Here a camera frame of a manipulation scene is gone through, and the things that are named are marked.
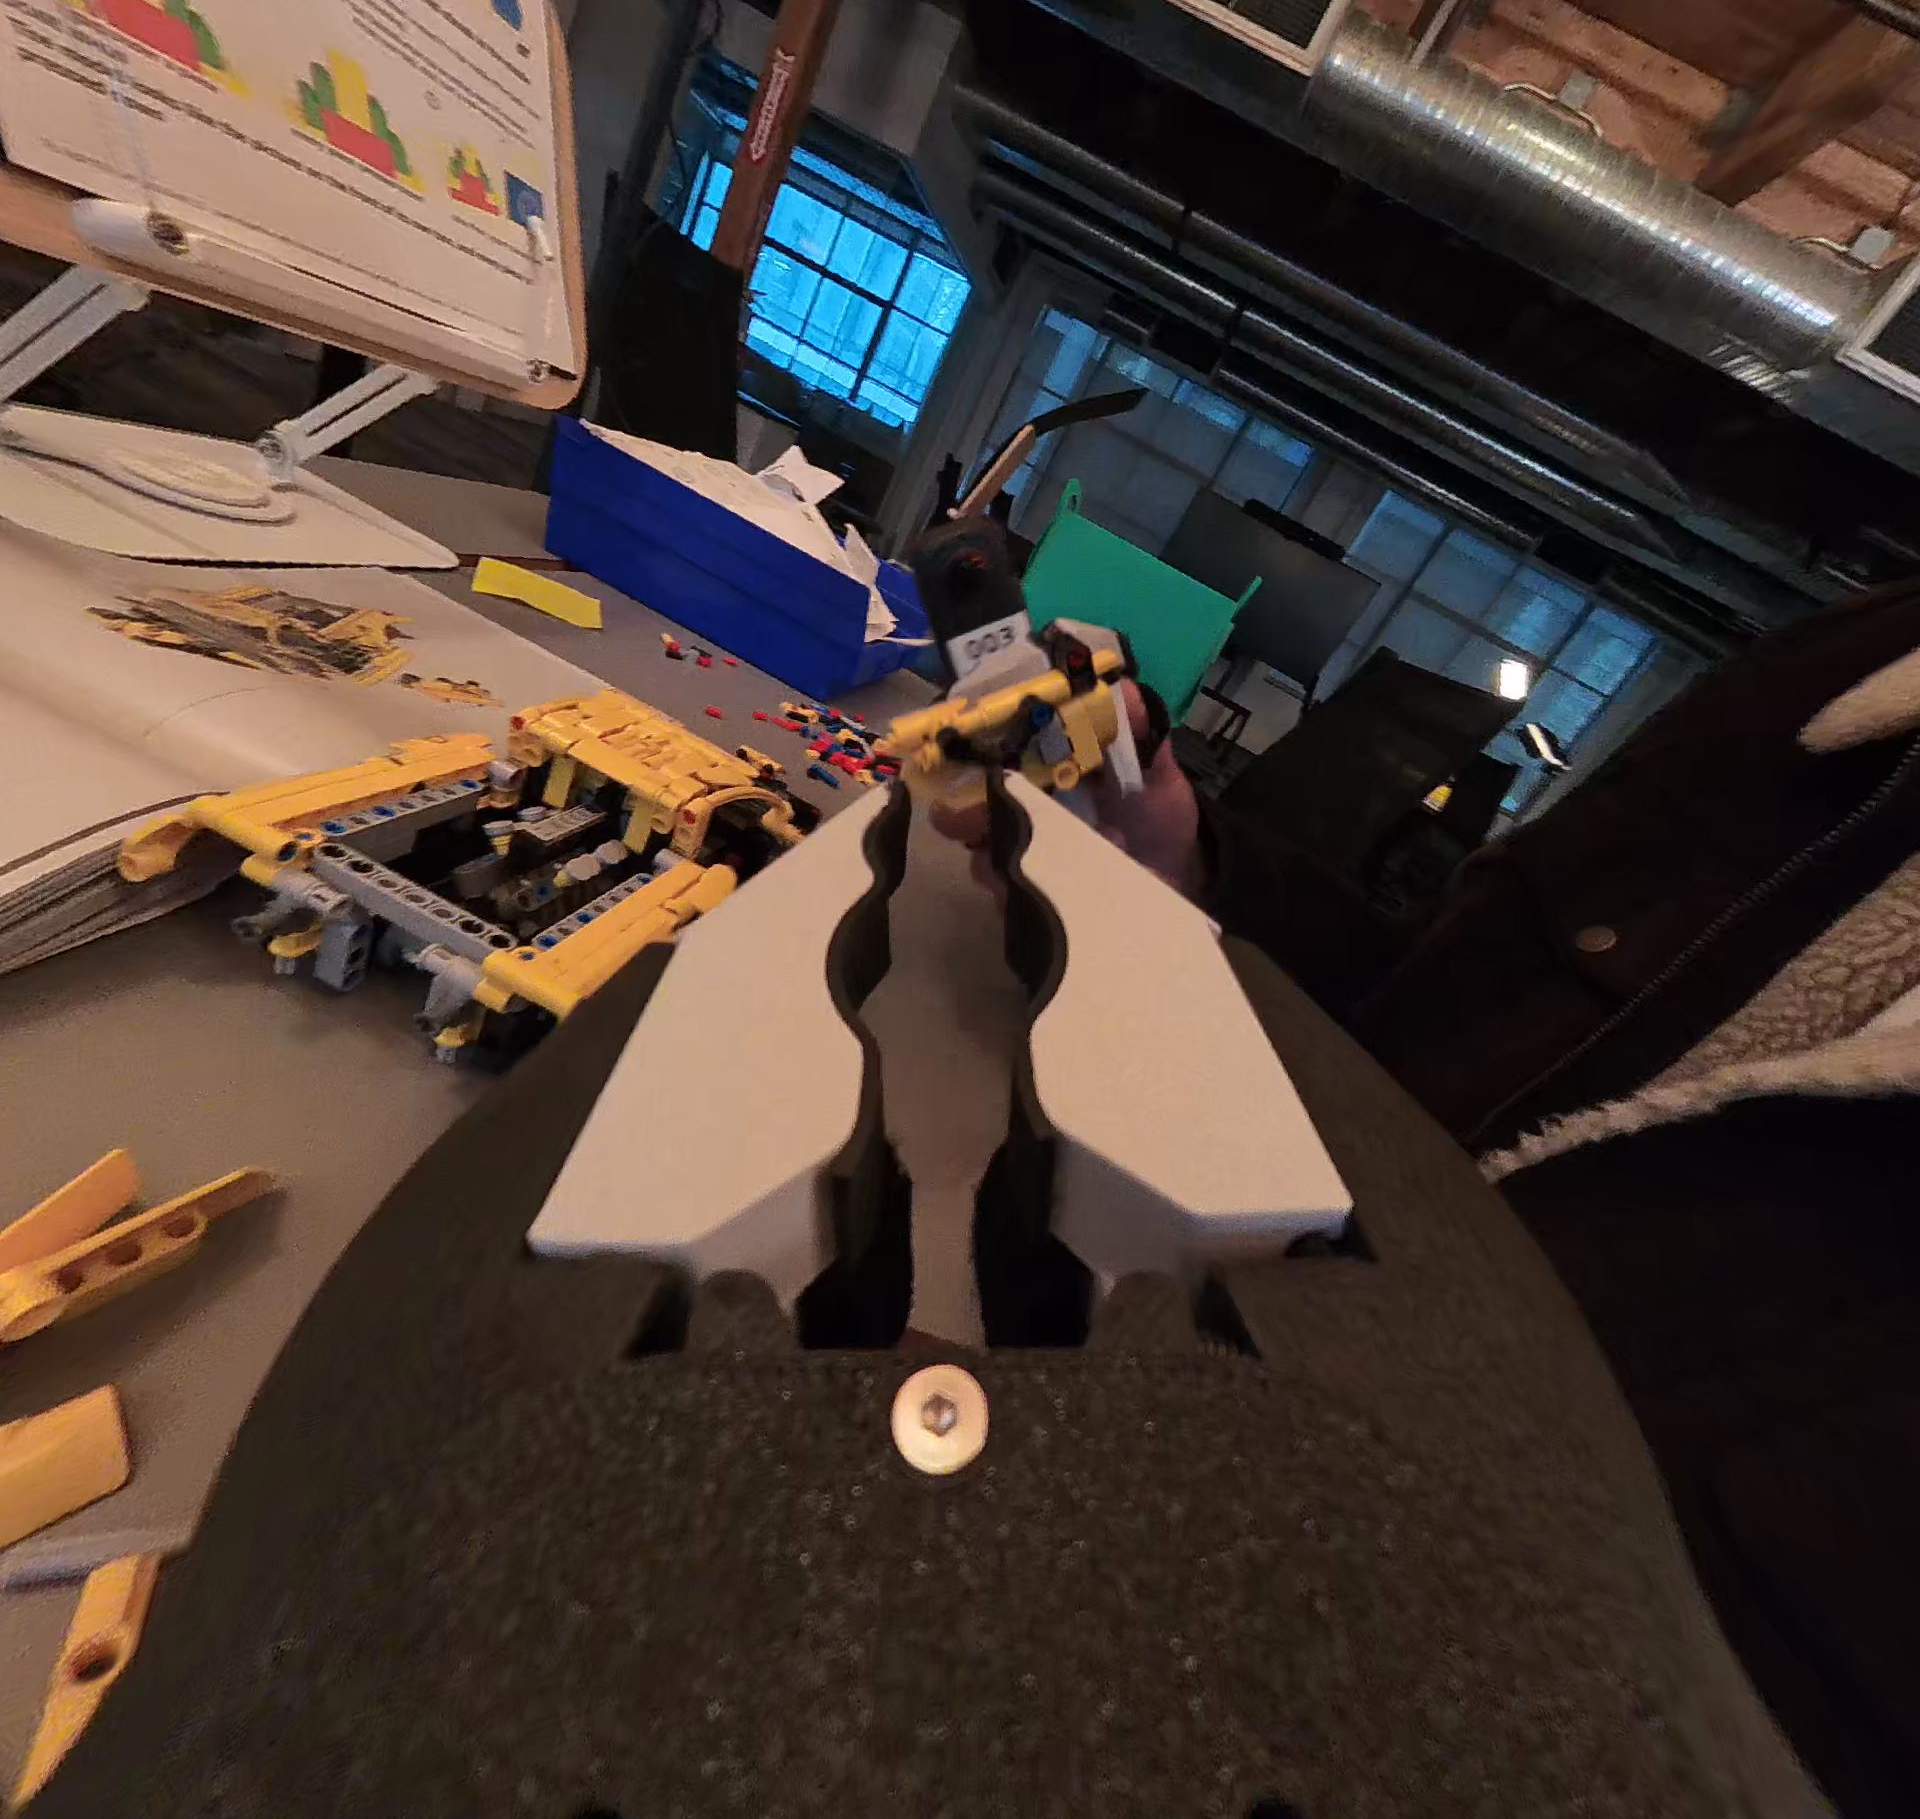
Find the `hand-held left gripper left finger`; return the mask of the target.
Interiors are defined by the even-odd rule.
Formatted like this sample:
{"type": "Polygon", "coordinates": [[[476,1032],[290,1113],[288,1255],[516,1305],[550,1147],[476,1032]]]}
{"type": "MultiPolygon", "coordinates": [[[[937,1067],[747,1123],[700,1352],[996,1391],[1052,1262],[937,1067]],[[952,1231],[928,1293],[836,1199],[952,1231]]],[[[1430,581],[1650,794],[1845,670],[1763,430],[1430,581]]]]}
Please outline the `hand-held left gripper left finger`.
{"type": "Polygon", "coordinates": [[[744,1273],[804,1342],[899,1342],[910,1180],[862,1019],[886,976],[910,796],[822,824],[675,943],[526,1242],[744,1273]]]}

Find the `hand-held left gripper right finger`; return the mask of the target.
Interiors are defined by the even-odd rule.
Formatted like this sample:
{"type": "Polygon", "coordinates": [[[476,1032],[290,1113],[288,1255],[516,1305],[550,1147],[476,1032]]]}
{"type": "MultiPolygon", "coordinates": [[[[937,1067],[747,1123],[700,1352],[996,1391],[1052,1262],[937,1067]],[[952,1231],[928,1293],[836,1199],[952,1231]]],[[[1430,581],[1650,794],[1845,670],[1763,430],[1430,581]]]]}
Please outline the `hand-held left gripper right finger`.
{"type": "Polygon", "coordinates": [[[999,1145],[999,1339],[1084,1342],[1140,1274],[1339,1246],[1354,1201],[1223,938],[1022,778],[999,782],[1028,997],[999,1145]]]}

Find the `yellow brick panel piece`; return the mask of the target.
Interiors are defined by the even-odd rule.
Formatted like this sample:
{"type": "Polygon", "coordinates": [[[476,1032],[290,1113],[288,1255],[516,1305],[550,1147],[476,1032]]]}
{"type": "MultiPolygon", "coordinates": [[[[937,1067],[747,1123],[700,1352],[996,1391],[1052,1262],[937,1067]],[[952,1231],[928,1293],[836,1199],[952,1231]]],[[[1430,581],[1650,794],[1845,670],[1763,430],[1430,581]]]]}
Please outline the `yellow brick panel piece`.
{"type": "Polygon", "coordinates": [[[978,798],[992,773],[1022,775],[1049,794],[1073,792],[1124,716],[1116,688],[1118,682],[1070,685],[1046,664],[1035,678],[901,714],[878,751],[925,798],[978,798]]]}

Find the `yellow brick car model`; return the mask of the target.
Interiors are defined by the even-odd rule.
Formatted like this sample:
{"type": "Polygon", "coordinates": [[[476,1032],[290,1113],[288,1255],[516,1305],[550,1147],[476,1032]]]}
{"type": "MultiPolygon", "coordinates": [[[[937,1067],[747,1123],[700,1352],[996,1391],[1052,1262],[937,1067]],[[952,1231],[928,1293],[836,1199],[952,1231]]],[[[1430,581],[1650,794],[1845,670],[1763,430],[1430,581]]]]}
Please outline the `yellow brick car model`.
{"type": "Polygon", "coordinates": [[[619,690],[521,708],[508,738],[407,738],[345,767],[183,803],[134,831],[148,884],[200,847],[265,899],[235,932],[278,974],[419,974],[445,1064],[506,1060],[673,943],[819,824],[785,767],[619,690]]]}

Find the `pile of yellow brick pieces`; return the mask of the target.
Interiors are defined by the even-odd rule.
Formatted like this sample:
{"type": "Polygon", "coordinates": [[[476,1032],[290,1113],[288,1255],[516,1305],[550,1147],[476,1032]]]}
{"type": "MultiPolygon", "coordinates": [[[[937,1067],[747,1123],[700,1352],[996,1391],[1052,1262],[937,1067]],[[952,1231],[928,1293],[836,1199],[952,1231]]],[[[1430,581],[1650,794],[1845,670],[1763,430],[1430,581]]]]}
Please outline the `pile of yellow brick pieces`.
{"type": "MultiPolygon", "coordinates": [[[[244,1166],[169,1201],[137,1209],[141,1172],[116,1148],[2,1232],[2,1344],[15,1348],[188,1262],[209,1226],[278,1187],[244,1166]]],[[[56,1525],[121,1491],[130,1430],[116,1388],[62,1399],[2,1428],[2,1546],[56,1525]]],[[[35,1733],[7,1815],[35,1803],[83,1735],[142,1637],[161,1555],[113,1558],[83,1574],[80,1601],[40,1694],[35,1733]]]]}

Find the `person's right hand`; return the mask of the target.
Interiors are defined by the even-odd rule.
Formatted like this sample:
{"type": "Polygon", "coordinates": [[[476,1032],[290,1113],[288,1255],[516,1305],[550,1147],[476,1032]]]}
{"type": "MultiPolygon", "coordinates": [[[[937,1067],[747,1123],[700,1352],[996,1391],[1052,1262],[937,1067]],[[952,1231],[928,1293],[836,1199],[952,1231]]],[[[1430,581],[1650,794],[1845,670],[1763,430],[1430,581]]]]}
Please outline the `person's right hand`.
{"type": "MultiPolygon", "coordinates": [[[[1116,847],[1146,872],[1158,875],[1190,901],[1206,890],[1207,863],[1201,854],[1199,801],[1181,772],[1170,744],[1159,744],[1152,763],[1140,770],[1140,784],[1127,792],[1110,764],[1078,791],[1092,806],[1092,824],[1116,847]]],[[[1001,895],[992,844],[985,798],[931,798],[931,824],[970,854],[972,877],[993,895],[1001,895]]]]}

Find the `green corrugated box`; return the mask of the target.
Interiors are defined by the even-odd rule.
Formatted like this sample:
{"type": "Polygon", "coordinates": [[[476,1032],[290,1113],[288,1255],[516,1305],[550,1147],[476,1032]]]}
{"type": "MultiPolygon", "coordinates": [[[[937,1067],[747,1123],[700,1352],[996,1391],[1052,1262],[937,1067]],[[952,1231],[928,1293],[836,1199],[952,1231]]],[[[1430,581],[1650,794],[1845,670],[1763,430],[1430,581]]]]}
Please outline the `green corrugated box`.
{"type": "Polygon", "coordinates": [[[1076,620],[1122,636],[1136,679],[1159,694],[1181,728],[1261,579],[1251,576],[1235,598],[1214,591],[1092,521],[1082,500],[1071,481],[1022,573],[1028,615],[1038,628],[1076,620]]]}

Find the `white crumpled paper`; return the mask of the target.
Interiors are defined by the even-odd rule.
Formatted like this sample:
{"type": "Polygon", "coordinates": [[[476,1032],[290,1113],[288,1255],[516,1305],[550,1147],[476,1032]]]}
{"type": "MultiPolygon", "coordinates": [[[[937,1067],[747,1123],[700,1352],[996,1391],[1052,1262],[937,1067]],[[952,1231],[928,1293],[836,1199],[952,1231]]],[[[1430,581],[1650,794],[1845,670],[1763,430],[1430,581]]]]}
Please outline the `white crumpled paper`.
{"type": "Polygon", "coordinates": [[[873,547],[852,528],[836,530],[822,511],[836,477],[814,467],[799,447],[790,444],[775,463],[751,474],[734,462],[670,448],[657,440],[610,440],[708,505],[757,526],[865,591],[877,591],[878,560],[873,547]]]}

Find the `black monitor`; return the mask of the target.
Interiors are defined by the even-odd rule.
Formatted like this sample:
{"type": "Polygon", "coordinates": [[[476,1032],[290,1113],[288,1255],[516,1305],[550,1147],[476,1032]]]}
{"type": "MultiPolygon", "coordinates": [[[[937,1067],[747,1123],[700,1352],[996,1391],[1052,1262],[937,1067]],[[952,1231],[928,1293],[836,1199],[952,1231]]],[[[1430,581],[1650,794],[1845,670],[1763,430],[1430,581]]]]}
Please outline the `black monitor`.
{"type": "Polygon", "coordinates": [[[1223,660],[1253,662],[1312,697],[1380,583],[1333,542],[1261,503],[1188,503],[1159,558],[1235,603],[1223,660]]]}

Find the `blue plastic bin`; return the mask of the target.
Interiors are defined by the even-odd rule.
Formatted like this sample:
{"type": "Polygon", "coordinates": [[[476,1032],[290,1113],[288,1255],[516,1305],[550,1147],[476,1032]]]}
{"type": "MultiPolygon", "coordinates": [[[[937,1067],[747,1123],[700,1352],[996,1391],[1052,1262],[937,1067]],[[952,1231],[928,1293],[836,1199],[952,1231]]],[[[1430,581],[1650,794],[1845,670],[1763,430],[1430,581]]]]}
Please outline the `blue plastic bin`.
{"type": "Polygon", "coordinates": [[[868,586],[659,466],[564,417],[551,454],[546,547],[662,619],[836,700],[931,650],[912,574],[878,561],[894,628],[868,638],[868,586]]]}

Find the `black office chair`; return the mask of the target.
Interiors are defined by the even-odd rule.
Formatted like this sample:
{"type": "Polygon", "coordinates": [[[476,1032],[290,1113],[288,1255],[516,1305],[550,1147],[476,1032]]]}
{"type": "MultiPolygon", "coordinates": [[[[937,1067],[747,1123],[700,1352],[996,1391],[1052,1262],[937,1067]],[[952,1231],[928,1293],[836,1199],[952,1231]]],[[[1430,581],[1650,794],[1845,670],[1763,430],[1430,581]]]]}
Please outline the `black office chair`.
{"type": "Polygon", "coordinates": [[[1487,688],[1378,647],[1248,764],[1235,794],[1370,905],[1402,913],[1474,847],[1428,798],[1455,796],[1501,729],[1524,725],[1533,683],[1515,658],[1499,658],[1487,688]]]}

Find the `black partition panel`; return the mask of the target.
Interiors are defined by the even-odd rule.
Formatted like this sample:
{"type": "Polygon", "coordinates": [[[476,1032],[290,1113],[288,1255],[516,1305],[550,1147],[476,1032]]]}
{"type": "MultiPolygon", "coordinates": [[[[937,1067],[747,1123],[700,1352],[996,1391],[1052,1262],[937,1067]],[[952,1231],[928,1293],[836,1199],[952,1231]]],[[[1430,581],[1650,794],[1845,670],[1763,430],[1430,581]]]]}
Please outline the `black partition panel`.
{"type": "Polygon", "coordinates": [[[734,462],[742,275],[638,204],[612,219],[592,300],[584,417],[615,434],[734,462]]]}

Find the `yellow paper sheet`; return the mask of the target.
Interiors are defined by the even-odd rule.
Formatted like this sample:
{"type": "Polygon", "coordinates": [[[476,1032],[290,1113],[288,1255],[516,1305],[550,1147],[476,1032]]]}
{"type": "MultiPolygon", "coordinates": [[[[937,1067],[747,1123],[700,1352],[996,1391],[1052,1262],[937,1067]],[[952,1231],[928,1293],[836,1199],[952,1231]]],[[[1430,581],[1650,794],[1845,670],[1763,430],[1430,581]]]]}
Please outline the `yellow paper sheet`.
{"type": "Polygon", "coordinates": [[[551,616],[564,627],[578,630],[603,630],[602,602],[557,576],[516,563],[514,560],[485,555],[479,558],[470,590],[476,596],[516,603],[528,613],[551,616]]]}

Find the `open instruction booklet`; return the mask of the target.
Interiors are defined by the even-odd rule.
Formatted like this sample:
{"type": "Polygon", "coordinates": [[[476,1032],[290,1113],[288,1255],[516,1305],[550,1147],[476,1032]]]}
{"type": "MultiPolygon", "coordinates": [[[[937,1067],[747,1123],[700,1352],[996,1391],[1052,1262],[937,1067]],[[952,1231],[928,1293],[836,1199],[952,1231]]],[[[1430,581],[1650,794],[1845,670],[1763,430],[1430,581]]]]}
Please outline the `open instruction booklet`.
{"type": "Polygon", "coordinates": [[[7,537],[2,970],[203,895],[219,863],[118,867],[142,826],[209,794],[348,767],[392,741],[508,736],[607,682],[421,579],[207,568],[7,537]]]}

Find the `metal ventilation duct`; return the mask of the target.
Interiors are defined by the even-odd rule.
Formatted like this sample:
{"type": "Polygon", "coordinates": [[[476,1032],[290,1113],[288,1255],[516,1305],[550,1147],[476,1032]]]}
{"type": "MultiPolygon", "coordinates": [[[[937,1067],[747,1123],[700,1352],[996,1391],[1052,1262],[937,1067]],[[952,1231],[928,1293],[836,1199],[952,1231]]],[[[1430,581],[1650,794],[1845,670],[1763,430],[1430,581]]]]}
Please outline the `metal ventilation duct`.
{"type": "Polygon", "coordinates": [[[1825,394],[1916,415],[1916,254],[1864,268],[1793,238],[1581,123],[1357,13],[1305,75],[1206,28],[1032,17],[1059,66],[977,80],[972,128],[1060,177],[1124,177],[1349,289],[1412,235],[1524,273],[1806,415],[1825,394]]]}

